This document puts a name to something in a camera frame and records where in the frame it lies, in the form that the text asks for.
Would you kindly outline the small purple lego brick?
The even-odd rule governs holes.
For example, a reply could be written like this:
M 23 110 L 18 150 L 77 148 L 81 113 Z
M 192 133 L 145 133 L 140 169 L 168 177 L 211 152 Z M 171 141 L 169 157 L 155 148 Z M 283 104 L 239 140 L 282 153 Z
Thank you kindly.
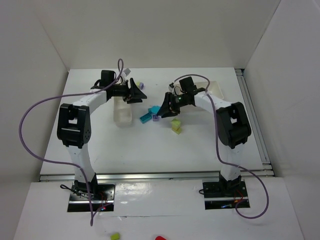
M 158 122 L 160 120 L 160 117 L 159 116 L 157 116 L 157 115 L 153 115 L 152 116 L 152 121 L 153 122 Z

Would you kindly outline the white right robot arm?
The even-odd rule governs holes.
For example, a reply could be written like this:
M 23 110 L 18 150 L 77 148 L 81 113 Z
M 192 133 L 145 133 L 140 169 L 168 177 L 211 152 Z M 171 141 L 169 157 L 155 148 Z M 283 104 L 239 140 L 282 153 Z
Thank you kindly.
M 244 144 L 252 134 L 252 129 L 244 105 L 241 102 L 228 102 L 208 92 L 208 88 L 197 87 L 193 77 L 210 80 L 199 74 L 186 74 L 175 80 L 179 82 L 180 94 L 175 93 L 175 83 L 169 85 L 163 103 L 157 112 L 161 118 L 175 117 L 181 108 L 194 106 L 213 115 L 216 155 L 222 168 L 219 184 L 224 190 L 232 189 L 241 183 L 241 154 Z

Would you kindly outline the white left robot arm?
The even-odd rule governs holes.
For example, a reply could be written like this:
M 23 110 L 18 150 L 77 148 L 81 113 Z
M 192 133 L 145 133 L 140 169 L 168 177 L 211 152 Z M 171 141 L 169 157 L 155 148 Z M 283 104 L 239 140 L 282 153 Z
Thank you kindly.
M 116 73 L 112 70 L 102 70 L 101 77 L 90 88 L 90 94 L 80 100 L 59 107 L 57 122 L 57 137 L 62 141 L 71 157 L 74 168 L 74 187 L 77 192 L 98 190 L 97 176 L 92 168 L 89 156 L 88 142 L 92 135 L 91 114 L 111 98 L 119 97 L 127 104 L 141 103 L 147 96 L 138 88 L 134 79 L 126 77 L 130 74 L 126 68 L 115 81 Z

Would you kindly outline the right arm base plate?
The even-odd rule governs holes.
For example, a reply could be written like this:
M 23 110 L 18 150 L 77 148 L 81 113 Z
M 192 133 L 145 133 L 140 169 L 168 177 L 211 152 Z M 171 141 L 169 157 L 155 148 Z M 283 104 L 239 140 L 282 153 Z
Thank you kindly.
M 250 208 L 247 186 L 242 179 L 231 188 L 226 188 L 220 180 L 206 180 L 198 193 L 204 198 L 205 210 L 234 209 L 237 204 L 239 209 Z

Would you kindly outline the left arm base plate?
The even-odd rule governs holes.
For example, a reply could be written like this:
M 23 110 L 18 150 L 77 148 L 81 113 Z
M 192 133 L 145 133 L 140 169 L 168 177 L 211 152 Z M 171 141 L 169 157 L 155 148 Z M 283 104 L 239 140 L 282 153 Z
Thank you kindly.
M 88 194 L 87 191 L 76 191 L 74 185 L 68 187 L 61 184 L 60 188 L 70 192 L 67 212 L 90 212 L 89 199 L 92 202 L 93 212 L 113 212 L 115 198 L 115 184 L 99 184 L 97 193 Z

